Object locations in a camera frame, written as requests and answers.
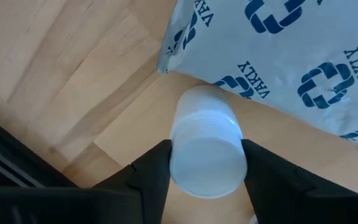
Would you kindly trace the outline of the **black aluminium table frame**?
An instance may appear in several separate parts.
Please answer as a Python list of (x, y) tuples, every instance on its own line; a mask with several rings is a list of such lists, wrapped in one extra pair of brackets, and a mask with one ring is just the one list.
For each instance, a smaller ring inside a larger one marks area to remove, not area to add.
[(0, 187), (76, 187), (0, 127)]

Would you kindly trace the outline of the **white labelled pill bottle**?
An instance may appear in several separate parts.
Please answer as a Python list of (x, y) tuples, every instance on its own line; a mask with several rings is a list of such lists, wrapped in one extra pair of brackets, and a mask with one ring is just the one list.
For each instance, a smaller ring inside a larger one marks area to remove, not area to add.
[(244, 181), (247, 161), (241, 128), (221, 90), (190, 88), (178, 100), (170, 131), (170, 175), (198, 198), (220, 198)]

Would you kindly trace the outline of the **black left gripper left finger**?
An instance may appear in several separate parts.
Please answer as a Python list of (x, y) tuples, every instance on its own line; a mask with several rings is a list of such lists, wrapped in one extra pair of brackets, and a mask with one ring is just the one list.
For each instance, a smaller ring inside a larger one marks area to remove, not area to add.
[(92, 187), (102, 191), (102, 224), (161, 224), (171, 151), (172, 142), (165, 139)]

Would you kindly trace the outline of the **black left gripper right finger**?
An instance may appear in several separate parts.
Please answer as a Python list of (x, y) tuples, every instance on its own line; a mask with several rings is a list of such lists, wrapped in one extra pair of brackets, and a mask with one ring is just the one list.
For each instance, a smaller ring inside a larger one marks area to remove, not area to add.
[(244, 180), (259, 224), (355, 224), (356, 195), (245, 139)]

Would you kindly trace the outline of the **small grey printed pouch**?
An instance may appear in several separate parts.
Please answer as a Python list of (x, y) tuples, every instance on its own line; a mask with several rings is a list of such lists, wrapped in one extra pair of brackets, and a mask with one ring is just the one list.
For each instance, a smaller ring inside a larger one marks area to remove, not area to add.
[(358, 0), (177, 0), (157, 68), (358, 142)]

